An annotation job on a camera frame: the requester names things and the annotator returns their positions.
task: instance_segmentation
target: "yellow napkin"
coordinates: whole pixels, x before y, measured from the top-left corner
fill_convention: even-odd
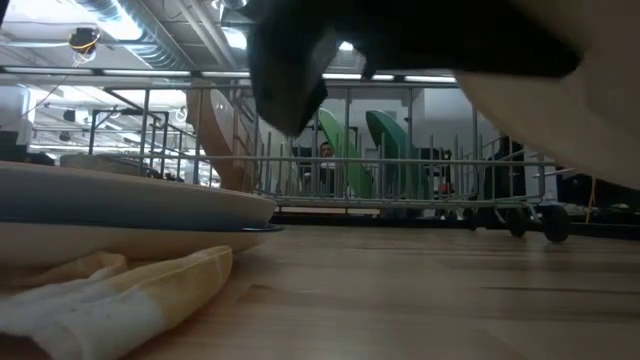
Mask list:
[[[117,359],[180,324],[224,285],[227,246],[130,269],[98,252],[35,277],[0,302],[0,333],[33,339],[53,359]]]

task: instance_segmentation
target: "wooden table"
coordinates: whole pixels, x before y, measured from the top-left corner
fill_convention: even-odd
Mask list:
[[[640,242],[289,227],[131,359],[638,359]]]

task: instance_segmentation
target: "metal duct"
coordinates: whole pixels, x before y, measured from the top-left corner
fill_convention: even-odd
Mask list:
[[[118,23],[131,18],[142,30],[139,41],[157,45],[129,47],[129,50],[153,69],[189,70],[196,66],[180,49],[142,1],[73,0],[101,23]]]

